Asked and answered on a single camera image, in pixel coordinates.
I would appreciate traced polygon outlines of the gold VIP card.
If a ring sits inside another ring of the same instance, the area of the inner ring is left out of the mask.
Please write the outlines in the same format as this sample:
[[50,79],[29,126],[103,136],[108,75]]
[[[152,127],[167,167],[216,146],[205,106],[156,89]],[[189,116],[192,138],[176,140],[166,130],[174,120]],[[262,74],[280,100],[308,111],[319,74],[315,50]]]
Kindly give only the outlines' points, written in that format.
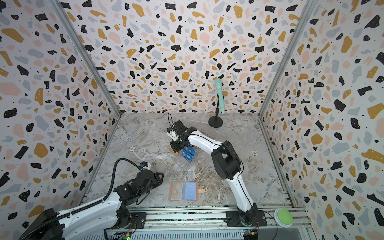
[[171,152],[172,152],[174,155],[176,155],[176,156],[179,155],[179,152],[174,151],[172,148],[171,148]]
[[171,182],[170,201],[180,201],[183,197],[183,182]]

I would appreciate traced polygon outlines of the pink leather card holder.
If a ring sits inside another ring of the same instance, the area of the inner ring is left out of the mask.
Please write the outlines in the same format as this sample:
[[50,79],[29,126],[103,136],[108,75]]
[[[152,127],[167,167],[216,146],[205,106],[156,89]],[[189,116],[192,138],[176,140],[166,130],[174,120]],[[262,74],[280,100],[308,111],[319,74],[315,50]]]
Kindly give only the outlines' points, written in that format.
[[208,189],[200,189],[197,182],[183,182],[183,197],[180,201],[198,201],[199,194],[205,194]]

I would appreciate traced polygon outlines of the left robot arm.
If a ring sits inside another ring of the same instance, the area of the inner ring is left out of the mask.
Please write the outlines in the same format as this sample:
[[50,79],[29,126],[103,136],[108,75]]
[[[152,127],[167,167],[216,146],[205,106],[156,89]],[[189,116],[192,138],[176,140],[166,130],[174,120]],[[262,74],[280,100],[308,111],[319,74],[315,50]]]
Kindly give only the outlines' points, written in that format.
[[140,171],[135,179],[116,187],[107,197],[56,212],[44,210],[20,237],[22,240],[81,240],[97,231],[142,229],[146,214],[128,210],[139,205],[151,190],[163,183],[164,174]]

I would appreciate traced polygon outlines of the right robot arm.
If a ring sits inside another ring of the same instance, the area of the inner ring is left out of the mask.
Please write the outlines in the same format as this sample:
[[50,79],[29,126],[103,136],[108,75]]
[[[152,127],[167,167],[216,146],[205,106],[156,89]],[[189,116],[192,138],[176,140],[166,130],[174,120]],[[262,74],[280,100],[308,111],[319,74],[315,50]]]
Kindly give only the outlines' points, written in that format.
[[211,155],[217,174],[228,183],[236,200],[238,213],[232,218],[233,225],[267,225],[264,212],[258,209],[244,183],[244,164],[229,141],[215,141],[194,127],[187,128],[181,121],[170,124],[167,134],[174,152],[197,147]]

